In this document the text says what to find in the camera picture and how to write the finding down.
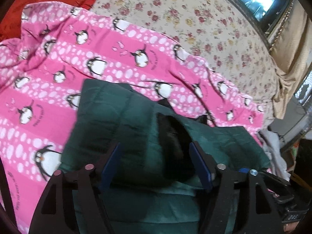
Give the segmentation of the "dark green puffer jacket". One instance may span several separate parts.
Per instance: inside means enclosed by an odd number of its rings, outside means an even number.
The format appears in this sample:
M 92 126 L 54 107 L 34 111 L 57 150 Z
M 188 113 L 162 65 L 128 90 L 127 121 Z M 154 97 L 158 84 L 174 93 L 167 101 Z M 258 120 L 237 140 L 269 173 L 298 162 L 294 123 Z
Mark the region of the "dark green puffer jacket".
M 87 79 L 60 169 L 77 171 L 95 163 L 119 142 L 118 170 L 100 195 L 114 232 L 196 233 L 212 198 L 188 155 L 192 141 L 231 170 L 270 165 L 243 127 L 210 127 L 127 84 Z

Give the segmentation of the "grey garment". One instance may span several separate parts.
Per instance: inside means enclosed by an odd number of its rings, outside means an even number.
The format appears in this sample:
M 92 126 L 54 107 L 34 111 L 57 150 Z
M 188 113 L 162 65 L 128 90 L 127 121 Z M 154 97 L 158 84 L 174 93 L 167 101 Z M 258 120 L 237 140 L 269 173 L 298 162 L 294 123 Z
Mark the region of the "grey garment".
M 258 138 L 262 148 L 270 160 L 270 172 L 286 181 L 290 180 L 287 163 L 280 153 L 280 140 L 277 133 L 267 129 L 260 130 Z

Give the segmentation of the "grey cabinet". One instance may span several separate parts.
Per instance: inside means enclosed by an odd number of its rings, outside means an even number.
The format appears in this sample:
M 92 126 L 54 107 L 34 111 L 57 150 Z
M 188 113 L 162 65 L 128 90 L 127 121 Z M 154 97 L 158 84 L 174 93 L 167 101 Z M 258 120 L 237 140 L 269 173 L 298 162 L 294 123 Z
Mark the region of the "grey cabinet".
M 269 128 L 278 134 L 280 148 L 291 142 L 296 136 L 307 132 L 311 127 L 311 107 L 303 106 L 293 96 L 287 105 L 284 119 L 275 119 Z

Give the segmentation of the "pink penguin blanket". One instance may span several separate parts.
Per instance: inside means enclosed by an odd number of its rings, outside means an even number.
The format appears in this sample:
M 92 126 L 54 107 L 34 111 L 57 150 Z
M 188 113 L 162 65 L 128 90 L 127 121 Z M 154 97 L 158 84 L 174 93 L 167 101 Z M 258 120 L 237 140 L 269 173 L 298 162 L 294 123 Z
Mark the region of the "pink penguin blanket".
M 21 37 L 1 42 L 1 159 L 22 233 L 60 168 L 87 79 L 127 84 L 210 127 L 243 127 L 260 146 L 263 108 L 173 39 L 62 2 L 29 4 L 21 19 Z

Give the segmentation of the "beige curtain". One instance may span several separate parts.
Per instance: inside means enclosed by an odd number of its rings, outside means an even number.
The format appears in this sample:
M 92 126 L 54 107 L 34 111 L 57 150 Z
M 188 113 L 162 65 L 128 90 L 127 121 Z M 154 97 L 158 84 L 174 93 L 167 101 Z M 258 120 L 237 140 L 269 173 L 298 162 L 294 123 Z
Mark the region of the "beige curtain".
M 277 92 L 272 98 L 274 116 L 283 119 L 287 105 L 306 75 L 311 51 L 311 20 L 298 0 L 292 9 L 280 35 L 271 48 L 278 78 Z

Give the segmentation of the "floral bed sheet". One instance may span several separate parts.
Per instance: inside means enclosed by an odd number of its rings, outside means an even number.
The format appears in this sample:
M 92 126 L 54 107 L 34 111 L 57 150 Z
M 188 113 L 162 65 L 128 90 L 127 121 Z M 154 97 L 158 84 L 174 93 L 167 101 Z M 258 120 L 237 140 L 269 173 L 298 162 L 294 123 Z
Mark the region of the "floral bed sheet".
M 264 126 L 273 122 L 274 62 L 258 32 L 228 0 L 96 0 L 92 11 L 172 37 L 261 104 Z

